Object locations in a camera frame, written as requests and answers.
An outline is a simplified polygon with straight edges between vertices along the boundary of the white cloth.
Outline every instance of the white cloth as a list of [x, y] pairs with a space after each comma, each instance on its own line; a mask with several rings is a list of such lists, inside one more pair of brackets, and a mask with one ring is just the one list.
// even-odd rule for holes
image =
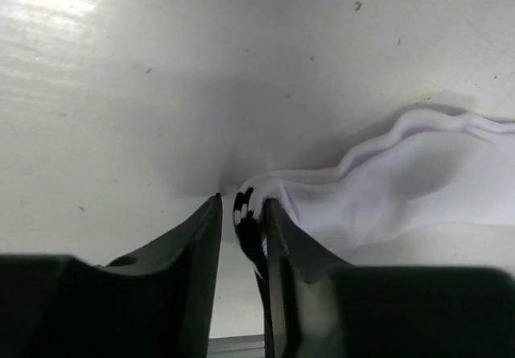
[[244, 250], [245, 218], [259, 221], [268, 198], [333, 252], [432, 224], [515, 224], [515, 123], [409, 111], [336, 167], [257, 175], [238, 195]]

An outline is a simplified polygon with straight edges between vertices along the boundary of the white table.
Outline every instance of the white table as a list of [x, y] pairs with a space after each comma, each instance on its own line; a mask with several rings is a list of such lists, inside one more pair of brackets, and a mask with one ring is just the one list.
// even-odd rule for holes
[[[334, 163], [415, 103], [513, 118], [514, 7], [0, 0], [0, 252], [107, 262], [251, 175]], [[262, 332], [231, 204], [214, 338]]]

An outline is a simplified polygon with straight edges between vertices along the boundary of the white fabric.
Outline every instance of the white fabric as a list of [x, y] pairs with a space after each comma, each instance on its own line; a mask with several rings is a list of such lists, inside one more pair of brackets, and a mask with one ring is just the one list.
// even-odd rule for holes
[[[267, 198], [330, 250], [390, 241], [432, 224], [515, 224], [515, 123], [430, 110], [402, 115], [390, 132], [353, 147], [337, 167], [273, 171], [245, 214]], [[235, 212], [238, 225], [245, 217]]]

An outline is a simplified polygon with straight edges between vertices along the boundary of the white garment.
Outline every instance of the white garment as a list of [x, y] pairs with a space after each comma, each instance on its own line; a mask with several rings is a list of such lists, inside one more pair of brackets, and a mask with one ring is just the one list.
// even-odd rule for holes
[[272, 171], [240, 191], [248, 198], [235, 204], [237, 232], [275, 198], [335, 253], [432, 224], [515, 224], [515, 123], [413, 110], [336, 167]]

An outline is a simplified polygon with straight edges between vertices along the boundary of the scratch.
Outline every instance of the scratch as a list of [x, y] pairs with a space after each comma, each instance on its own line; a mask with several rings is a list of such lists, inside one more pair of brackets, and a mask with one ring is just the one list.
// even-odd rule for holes
[[464, 22], [471, 28], [473, 29], [479, 37], [482, 38], [483, 41], [486, 42], [487, 45], [489, 45], [491, 48], [495, 48], [496, 46], [493, 44], [493, 41], [490, 40], [490, 38], [485, 35], [483, 32], [480, 31], [480, 29], [478, 27], [476, 27], [474, 24], [472, 24], [472, 22], [468, 19], [464, 19]]

